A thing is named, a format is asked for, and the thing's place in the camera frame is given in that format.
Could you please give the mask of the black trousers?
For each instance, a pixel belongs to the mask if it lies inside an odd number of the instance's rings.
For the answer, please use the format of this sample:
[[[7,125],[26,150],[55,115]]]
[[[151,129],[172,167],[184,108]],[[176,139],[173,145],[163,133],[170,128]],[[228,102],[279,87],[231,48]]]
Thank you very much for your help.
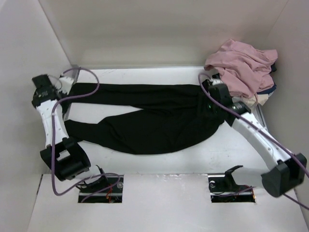
[[[133,155],[177,152],[210,138],[223,118],[209,110],[196,85],[114,85],[77,83],[78,103],[132,106],[135,112],[96,124],[67,120],[70,137]]]

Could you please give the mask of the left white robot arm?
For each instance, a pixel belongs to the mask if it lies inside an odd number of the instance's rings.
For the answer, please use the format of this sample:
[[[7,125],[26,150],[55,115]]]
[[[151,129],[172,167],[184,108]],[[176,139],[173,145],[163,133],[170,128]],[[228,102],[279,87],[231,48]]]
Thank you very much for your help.
[[[69,96],[74,79],[61,75],[53,84],[49,75],[41,74],[32,82],[36,88],[32,105],[42,118],[46,139],[41,159],[59,181],[89,172],[91,162],[77,140],[68,135],[63,119],[69,102],[62,100]]]

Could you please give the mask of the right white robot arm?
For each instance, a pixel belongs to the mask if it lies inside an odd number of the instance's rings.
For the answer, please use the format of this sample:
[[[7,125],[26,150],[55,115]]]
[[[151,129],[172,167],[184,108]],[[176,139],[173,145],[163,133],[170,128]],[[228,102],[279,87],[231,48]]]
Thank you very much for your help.
[[[225,172],[225,188],[235,191],[241,185],[251,185],[278,198],[301,185],[309,175],[306,157],[282,146],[243,102],[233,102],[227,85],[221,80],[207,77],[203,82],[201,76],[198,78],[200,87],[210,100],[207,109],[243,136],[267,167],[258,170],[237,165]]]

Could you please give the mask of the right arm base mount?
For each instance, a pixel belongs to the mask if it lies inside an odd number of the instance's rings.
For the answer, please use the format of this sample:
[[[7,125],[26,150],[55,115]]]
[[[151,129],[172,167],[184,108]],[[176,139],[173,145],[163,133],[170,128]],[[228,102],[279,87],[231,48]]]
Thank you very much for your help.
[[[253,187],[238,185],[232,177],[232,173],[242,167],[237,165],[224,173],[208,174],[212,203],[255,203]]]

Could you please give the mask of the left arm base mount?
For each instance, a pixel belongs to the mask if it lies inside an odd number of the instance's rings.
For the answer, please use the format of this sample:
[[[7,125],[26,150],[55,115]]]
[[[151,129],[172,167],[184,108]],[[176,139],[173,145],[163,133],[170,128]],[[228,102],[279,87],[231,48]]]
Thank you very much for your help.
[[[121,203],[124,189],[124,176],[106,174],[99,168],[99,177],[82,182],[78,203]]]

